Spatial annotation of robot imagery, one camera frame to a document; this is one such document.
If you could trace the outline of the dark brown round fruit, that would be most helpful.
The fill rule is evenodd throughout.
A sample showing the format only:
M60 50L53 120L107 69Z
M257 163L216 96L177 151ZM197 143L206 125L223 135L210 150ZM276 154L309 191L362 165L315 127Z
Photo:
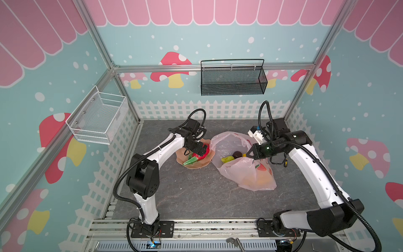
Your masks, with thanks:
M242 158L242 157L243 157L243 154L242 154L242 152L240 152L240 151L235 151L235 152L232 154L232 156L233 156L235 159L237 159L237 158Z

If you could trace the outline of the pink printed plastic bag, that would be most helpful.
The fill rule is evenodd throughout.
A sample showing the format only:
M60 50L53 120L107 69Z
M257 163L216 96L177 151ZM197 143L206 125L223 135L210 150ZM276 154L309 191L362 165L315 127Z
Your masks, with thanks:
M225 178L235 182L239 187L250 191L271 191L276 189L273 170L266 160L254 160L240 157L228 163L221 158L232 156L235 151L246 154L256 143L250 136L238 132L227 131L211 139L210 148L215 152L212 164Z

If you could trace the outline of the green custard apple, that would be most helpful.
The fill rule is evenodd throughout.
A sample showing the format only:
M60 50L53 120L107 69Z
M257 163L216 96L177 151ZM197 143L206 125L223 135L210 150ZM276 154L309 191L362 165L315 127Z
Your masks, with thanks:
M228 163L228 162L231 162L233 160L235 160L235 158L233 156L227 156L227 157L221 158L222 163Z

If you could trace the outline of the red dragon fruit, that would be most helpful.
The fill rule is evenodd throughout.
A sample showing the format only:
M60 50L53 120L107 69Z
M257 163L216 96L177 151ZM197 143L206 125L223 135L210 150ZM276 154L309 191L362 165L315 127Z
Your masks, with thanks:
M203 156L199 156L196 153L192 154L192 157L189 158L186 162L183 163L184 166L191 165L195 162L205 159L208 156L208 152L206 152Z

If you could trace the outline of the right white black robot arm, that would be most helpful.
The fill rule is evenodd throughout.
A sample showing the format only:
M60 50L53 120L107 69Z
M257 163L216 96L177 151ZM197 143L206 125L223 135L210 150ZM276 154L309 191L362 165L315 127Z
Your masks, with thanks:
M285 120L269 116L265 126L258 121L249 133L256 143L246 153L246 157L254 160L272 160L279 153L284 155L282 164L290 158L300 169L310 185L319 205L317 210L277 212L269 222L271 231L276 236L284 236L287 231L303 232L302 240L296 251L305 242L307 233L320 237L328 236L344 248L355 252L357 249L343 242L335 233L353 226L360 221L373 239L374 251L382 250L381 240L362 216L364 205L359 199L351 199L336 182L332 174L320 160L313 142L302 130L290 131Z

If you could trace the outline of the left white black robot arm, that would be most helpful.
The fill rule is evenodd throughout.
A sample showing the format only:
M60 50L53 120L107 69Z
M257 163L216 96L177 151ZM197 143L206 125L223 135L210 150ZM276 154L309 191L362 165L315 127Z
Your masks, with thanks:
M169 129L169 136L151 151L135 154L129 167L117 179L113 196L119 201L137 207L142 234L150 237L160 229L160 215L156 209L155 193L160 185L160 168L181 148L186 154L195 153L198 158L207 154L207 145L201 142L207 130L204 127L207 113L198 108L176 128Z

